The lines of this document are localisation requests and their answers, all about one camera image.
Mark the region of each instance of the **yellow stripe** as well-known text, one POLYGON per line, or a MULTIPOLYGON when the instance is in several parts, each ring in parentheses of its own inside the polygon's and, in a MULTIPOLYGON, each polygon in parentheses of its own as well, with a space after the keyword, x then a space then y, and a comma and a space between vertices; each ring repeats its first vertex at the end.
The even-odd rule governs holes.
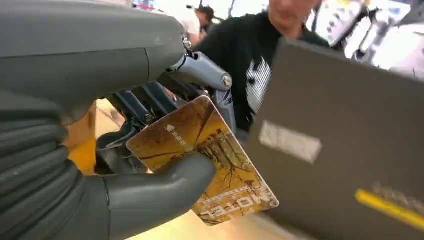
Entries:
POLYGON ((337 0, 337 2, 344 6, 349 6, 351 4, 350 0, 337 0))
POLYGON ((356 192, 355 197, 361 204, 424 231, 424 217, 407 208, 398 206, 362 189, 356 192))

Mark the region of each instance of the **white shirt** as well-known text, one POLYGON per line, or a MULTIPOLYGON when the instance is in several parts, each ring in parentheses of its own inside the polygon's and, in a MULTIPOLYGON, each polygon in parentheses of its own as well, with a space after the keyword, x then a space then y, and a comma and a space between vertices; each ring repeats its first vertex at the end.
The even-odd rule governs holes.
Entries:
POLYGON ((180 6, 169 6, 165 7, 165 9, 161 8, 160 10, 164 11, 166 15, 175 18, 179 23, 181 23, 187 33, 199 35, 200 21, 196 16, 194 9, 188 9, 180 6))

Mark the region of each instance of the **black t-shirt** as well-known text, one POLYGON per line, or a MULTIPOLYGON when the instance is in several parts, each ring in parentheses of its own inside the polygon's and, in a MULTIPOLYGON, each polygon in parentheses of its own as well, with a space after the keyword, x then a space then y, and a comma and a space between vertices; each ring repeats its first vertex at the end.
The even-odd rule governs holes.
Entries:
MULTIPOLYGON (((280 37, 268 13, 263 12, 224 21, 194 47, 194 51, 204 53, 233 78, 231 93, 240 129, 249 130, 262 103, 280 37)), ((307 30, 301 40, 328 47, 307 30)))

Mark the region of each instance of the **t-shirt graphic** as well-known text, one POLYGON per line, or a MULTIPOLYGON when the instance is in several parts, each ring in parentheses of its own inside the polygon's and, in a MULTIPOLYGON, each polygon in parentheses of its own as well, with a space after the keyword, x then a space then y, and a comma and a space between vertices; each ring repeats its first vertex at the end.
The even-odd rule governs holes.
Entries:
POLYGON ((252 60, 250 67, 246 71, 246 92, 247 102, 255 114, 258 113, 262 105, 270 77, 270 65, 268 65, 263 57, 257 69, 255 69, 255 62, 252 60))

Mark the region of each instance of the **person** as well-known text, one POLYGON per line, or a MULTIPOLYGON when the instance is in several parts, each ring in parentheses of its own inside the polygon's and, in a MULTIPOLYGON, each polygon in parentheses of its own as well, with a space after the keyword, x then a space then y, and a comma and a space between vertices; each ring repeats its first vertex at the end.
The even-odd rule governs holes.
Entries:
POLYGON ((296 39, 329 47, 304 25, 321 0, 269 0, 257 15, 230 18, 203 39, 204 53, 233 78, 231 88, 238 129, 248 131, 262 104, 279 39, 296 39))
POLYGON ((205 33, 201 29, 212 21, 215 14, 215 11, 209 6, 201 6, 194 9, 192 7, 166 5, 160 8, 160 10, 181 23, 193 46, 199 43, 205 36, 205 33))

